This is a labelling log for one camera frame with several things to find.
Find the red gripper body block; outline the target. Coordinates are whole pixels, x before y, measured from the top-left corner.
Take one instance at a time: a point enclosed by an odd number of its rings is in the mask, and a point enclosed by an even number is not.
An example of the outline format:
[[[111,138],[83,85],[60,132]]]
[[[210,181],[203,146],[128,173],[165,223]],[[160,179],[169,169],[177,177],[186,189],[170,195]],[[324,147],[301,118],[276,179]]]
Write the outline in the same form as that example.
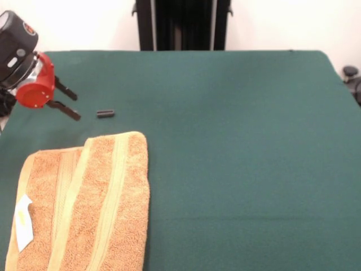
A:
[[[35,60],[28,77],[18,84],[15,98],[24,107],[39,109],[54,97],[55,72],[46,54],[36,53]]]

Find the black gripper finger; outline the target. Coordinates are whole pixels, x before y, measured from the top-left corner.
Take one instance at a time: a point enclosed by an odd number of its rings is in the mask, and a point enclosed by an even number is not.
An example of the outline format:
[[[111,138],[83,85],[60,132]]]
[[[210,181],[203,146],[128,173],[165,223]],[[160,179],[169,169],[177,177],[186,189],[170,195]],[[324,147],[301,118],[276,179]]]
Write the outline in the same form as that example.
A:
[[[73,92],[69,87],[65,86],[60,82],[58,76],[55,76],[55,88],[60,90],[63,94],[68,96],[71,100],[76,101],[78,99],[78,95]]]
[[[50,108],[58,109],[75,121],[79,121],[81,119],[81,115],[78,112],[72,110],[70,107],[66,106],[62,102],[50,100],[46,103],[46,105]]]

